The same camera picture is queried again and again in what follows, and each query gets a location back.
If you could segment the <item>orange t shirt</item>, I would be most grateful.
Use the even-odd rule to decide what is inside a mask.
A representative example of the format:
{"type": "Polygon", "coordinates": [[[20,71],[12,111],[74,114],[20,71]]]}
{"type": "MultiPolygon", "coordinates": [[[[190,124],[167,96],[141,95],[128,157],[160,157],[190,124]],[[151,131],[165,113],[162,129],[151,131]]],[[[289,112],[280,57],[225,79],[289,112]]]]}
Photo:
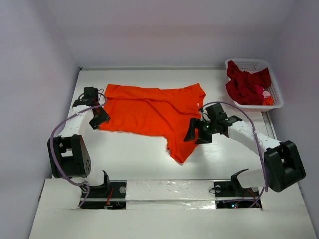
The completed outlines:
{"type": "Polygon", "coordinates": [[[110,121],[100,130],[164,137],[167,150],[183,164],[196,149],[184,142],[190,119],[200,119],[205,91],[199,83],[178,89],[141,88],[109,84],[104,110],[110,121]]]}

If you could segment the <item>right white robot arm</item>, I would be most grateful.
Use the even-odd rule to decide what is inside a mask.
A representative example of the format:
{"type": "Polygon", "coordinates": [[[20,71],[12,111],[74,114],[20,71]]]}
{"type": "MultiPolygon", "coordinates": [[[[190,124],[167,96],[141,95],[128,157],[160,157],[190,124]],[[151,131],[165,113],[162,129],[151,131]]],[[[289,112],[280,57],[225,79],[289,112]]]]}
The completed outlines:
{"type": "Polygon", "coordinates": [[[236,115],[228,116],[222,102],[210,102],[200,108],[201,119],[191,118],[185,142],[212,143],[214,134],[223,135],[242,144],[260,158],[261,169],[243,169],[231,176],[229,189],[234,195],[247,188],[263,187],[281,192],[303,180],[306,172],[297,146],[287,140],[280,142],[256,131],[236,115]]]}

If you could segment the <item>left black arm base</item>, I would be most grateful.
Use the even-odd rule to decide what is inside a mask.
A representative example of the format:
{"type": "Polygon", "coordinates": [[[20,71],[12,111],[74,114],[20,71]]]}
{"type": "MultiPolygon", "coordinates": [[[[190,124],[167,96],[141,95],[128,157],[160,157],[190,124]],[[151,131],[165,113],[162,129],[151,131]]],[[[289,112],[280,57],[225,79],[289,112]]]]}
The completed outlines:
{"type": "Polygon", "coordinates": [[[110,181],[109,187],[105,185],[90,186],[86,199],[85,193],[80,197],[81,209],[108,209],[122,210],[126,208],[126,181],[110,181]]]}

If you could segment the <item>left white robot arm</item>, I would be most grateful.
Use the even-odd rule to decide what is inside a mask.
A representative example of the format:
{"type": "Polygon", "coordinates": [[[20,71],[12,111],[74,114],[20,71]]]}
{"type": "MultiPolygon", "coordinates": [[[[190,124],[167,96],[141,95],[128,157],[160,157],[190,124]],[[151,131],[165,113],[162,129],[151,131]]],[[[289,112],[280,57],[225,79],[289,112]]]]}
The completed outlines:
{"type": "Polygon", "coordinates": [[[72,105],[71,116],[56,126],[47,143],[53,177],[65,179],[85,193],[89,183],[72,179],[87,178],[91,172],[91,159],[83,139],[85,130],[99,130],[111,119],[103,108],[106,102],[99,102],[100,96],[106,97],[95,87],[85,87],[72,105]]]}

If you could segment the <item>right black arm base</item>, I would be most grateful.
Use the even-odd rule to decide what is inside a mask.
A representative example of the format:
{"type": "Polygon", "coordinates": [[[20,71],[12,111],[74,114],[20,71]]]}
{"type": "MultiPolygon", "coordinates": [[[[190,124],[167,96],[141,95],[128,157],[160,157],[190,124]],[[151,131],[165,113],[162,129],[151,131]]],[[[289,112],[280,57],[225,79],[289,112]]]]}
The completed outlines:
{"type": "Polygon", "coordinates": [[[261,193],[258,187],[242,187],[238,176],[248,169],[240,170],[229,180],[214,181],[209,193],[215,196],[217,209],[262,209],[261,193]]]}

